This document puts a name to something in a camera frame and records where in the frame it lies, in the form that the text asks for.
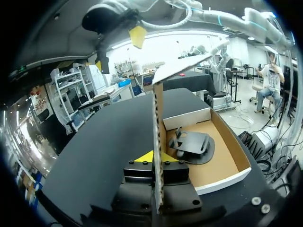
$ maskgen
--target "man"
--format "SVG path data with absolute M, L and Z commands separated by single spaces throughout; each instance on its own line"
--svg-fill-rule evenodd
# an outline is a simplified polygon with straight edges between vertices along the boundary
M 258 104 L 256 113 L 262 111 L 263 99 L 272 96 L 275 100 L 275 114 L 273 115 L 273 123 L 276 124 L 278 116 L 280 114 L 279 107 L 281 104 L 280 83 L 284 83 L 284 75 L 282 69 L 276 65 L 276 58 L 273 53 L 269 53 L 270 64 L 264 66 L 264 68 L 259 71 L 256 69 L 258 75 L 263 77 L 263 89 L 257 93 Z

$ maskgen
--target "metal mount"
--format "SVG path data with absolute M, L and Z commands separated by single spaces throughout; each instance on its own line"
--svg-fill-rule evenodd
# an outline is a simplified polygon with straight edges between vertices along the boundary
M 177 150 L 180 160 L 191 164 L 204 164 L 214 156 L 214 139 L 206 133 L 176 130 L 176 137 L 169 140 L 169 147 Z

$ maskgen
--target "chair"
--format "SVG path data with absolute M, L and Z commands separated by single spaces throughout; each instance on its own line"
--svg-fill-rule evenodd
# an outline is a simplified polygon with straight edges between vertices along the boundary
M 257 85 L 257 84 L 252 84 L 252 89 L 254 89 L 256 91 L 256 97 L 251 97 L 250 98 L 250 102 L 254 101 L 254 104 L 257 105 L 257 102 L 258 102 L 258 92 L 260 90 L 263 89 L 263 86 L 261 85 Z M 264 114 L 265 112 L 269 114 L 269 118 L 271 118 L 271 116 L 274 114 L 271 110 L 271 104 L 274 103 L 274 98 L 272 96 L 268 96 L 266 97 L 266 99 L 269 101 L 269 105 L 266 107 L 266 106 L 263 106 L 262 107 L 262 113 Z

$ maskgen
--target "bolt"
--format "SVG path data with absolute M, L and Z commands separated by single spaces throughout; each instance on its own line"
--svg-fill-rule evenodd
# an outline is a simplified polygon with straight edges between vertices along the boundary
M 262 214 L 268 214 L 270 211 L 270 205 L 269 204 L 264 204 L 262 207 L 261 207 L 261 212 Z
M 258 206 L 261 203 L 261 198 L 260 197 L 254 197 L 251 199 L 251 204 L 254 206 Z

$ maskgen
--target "black tabletop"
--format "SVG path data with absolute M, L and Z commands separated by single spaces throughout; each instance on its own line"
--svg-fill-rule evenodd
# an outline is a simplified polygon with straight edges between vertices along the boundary
M 172 117 L 208 105 L 185 88 L 164 92 L 163 117 Z M 241 182 L 202 195 L 205 208 L 224 205 L 233 212 L 266 188 L 257 163 L 243 146 L 252 170 Z M 90 204 L 110 209 L 128 160 L 153 149 L 152 96 L 129 99 L 98 111 L 72 138 L 58 157 L 43 192 L 62 211 L 80 222 Z M 39 205 L 47 221 L 53 218 Z
M 175 75 L 172 78 L 163 82 L 163 90 L 170 90 L 176 88 L 187 88 L 190 91 L 202 91 L 207 90 L 211 96 L 216 94 L 216 89 L 214 87 L 214 81 L 209 74 L 195 72 L 195 71 L 185 71 L 185 75 Z

